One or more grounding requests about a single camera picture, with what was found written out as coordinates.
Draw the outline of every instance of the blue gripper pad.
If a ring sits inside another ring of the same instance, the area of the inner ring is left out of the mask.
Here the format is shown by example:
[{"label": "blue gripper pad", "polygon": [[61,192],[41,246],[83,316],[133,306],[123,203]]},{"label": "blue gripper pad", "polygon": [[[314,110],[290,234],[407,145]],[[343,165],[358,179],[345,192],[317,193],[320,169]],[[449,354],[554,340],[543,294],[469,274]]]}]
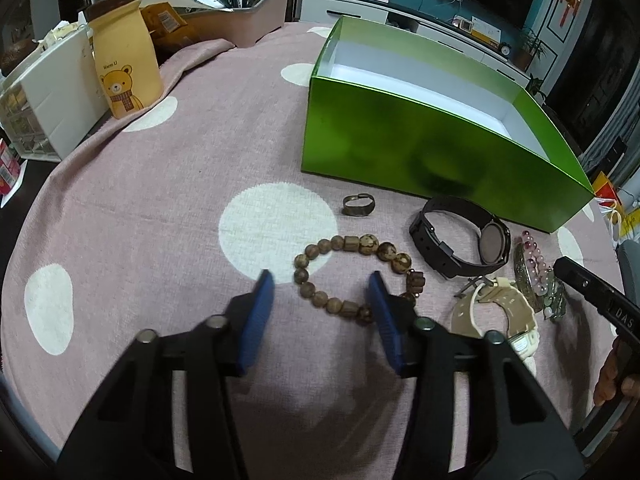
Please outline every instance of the blue gripper pad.
[{"label": "blue gripper pad", "polygon": [[382,276],[378,271],[369,277],[367,303],[373,311],[380,339],[382,339],[382,346],[385,349],[386,360],[396,374],[400,375],[404,367],[402,335],[390,310],[389,293],[386,290],[385,282],[382,281]]},{"label": "blue gripper pad", "polygon": [[268,270],[264,270],[252,292],[254,305],[238,341],[238,369],[242,375],[253,366],[258,356],[264,327],[273,307],[274,287],[273,276]]}]

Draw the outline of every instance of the watch face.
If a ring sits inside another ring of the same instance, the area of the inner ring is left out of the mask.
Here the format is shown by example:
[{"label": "watch face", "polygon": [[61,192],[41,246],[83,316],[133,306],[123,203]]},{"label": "watch face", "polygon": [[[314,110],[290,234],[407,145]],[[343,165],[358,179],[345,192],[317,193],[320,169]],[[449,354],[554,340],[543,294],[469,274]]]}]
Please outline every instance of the watch face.
[{"label": "watch face", "polygon": [[496,264],[504,253],[505,244],[504,231],[498,224],[485,225],[480,234],[480,258],[487,265]]}]

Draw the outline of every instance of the dark door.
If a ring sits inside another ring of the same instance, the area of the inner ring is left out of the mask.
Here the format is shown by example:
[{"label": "dark door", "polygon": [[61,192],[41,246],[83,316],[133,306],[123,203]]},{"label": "dark door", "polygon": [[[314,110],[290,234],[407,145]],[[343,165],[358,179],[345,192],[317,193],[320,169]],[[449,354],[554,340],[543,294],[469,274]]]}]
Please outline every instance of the dark door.
[{"label": "dark door", "polygon": [[593,0],[580,38],[546,104],[586,150],[611,117],[638,64],[639,33],[619,0]]}]

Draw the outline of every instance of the beige watch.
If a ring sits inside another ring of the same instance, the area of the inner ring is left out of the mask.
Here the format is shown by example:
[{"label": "beige watch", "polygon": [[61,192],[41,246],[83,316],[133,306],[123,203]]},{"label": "beige watch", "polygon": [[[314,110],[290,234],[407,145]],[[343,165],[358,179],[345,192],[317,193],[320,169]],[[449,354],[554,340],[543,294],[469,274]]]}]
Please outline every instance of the beige watch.
[{"label": "beige watch", "polygon": [[500,306],[509,322],[507,338],[516,354],[524,360],[532,357],[540,344],[540,333],[535,313],[527,298],[507,278],[496,278],[494,286],[481,283],[473,293],[456,303],[451,320],[451,331],[468,337],[482,338],[474,320],[474,305],[495,303]]}]

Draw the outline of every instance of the bear's scarf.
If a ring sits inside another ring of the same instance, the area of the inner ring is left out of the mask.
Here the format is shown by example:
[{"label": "bear's scarf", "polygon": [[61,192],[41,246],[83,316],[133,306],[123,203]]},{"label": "bear's scarf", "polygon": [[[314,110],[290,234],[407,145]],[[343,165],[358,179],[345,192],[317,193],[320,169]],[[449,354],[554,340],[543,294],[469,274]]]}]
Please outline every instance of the bear's scarf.
[{"label": "bear's scarf", "polygon": [[112,103],[117,103],[118,101],[122,101],[122,104],[124,105],[124,109],[127,112],[130,112],[133,110],[133,101],[131,100],[131,96],[133,95],[133,92],[131,90],[127,90],[126,92],[123,92],[122,94],[118,94],[118,95],[112,95],[111,96],[111,102]]}]

